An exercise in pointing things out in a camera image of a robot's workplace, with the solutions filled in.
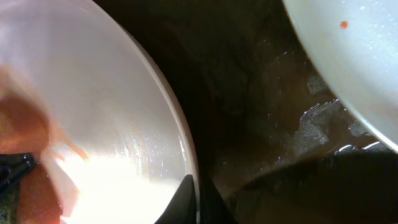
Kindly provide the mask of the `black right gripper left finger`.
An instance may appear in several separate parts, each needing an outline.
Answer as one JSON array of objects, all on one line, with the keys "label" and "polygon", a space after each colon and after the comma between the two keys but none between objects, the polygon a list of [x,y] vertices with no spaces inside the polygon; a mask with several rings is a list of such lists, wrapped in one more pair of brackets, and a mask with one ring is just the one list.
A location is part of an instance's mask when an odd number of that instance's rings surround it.
[{"label": "black right gripper left finger", "polygon": [[155,224],[195,224],[197,200],[192,175],[186,175]]}]

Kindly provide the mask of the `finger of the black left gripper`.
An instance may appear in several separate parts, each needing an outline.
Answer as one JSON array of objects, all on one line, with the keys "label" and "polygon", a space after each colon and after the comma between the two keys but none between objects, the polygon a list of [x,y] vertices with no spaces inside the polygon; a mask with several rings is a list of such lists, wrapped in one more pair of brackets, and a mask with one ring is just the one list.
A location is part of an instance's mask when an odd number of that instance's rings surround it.
[{"label": "finger of the black left gripper", "polygon": [[36,165],[32,153],[1,154],[1,193],[18,184]]}]

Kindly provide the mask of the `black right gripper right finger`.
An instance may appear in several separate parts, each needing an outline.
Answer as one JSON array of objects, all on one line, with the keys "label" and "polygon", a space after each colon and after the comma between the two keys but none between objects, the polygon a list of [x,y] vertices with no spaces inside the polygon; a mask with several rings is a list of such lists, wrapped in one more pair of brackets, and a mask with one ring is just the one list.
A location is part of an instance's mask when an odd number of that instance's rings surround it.
[{"label": "black right gripper right finger", "polygon": [[199,188],[201,224],[238,224],[208,176],[200,176]]}]

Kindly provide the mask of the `orange green sponge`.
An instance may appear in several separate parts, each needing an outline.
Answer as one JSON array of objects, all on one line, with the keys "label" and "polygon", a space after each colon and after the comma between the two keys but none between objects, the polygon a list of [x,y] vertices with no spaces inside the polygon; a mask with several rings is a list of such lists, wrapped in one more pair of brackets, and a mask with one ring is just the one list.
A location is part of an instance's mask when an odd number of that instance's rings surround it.
[{"label": "orange green sponge", "polygon": [[32,153],[37,163],[20,182],[1,193],[1,221],[16,223],[89,223],[78,218],[82,191],[68,178],[72,156],[89,161],[58,123],[19,88],[20,78],[1,68],[1,154]]}]

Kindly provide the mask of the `pink plate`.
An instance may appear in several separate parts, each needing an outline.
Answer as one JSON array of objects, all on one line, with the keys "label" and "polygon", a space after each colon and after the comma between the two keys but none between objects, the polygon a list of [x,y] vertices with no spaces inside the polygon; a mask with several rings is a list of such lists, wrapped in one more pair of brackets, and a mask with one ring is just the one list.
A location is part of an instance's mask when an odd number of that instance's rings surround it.
[{"label": "pink plate", "polygon": [[155,223],[198,168],[178,100],[151,56],[93,1],[2,1],[1,68],[89,161],[66,162],[89,223]]}]

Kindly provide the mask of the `cream white plate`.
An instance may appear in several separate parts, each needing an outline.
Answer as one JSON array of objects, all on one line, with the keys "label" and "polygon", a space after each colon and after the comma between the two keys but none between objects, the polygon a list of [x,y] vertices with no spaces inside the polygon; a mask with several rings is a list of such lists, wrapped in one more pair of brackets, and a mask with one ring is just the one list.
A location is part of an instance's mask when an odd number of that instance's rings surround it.
[{"label": "cream white plate", "polygon": [[306,53],[332,92],[397,150],[397,0],[284,0]]}]

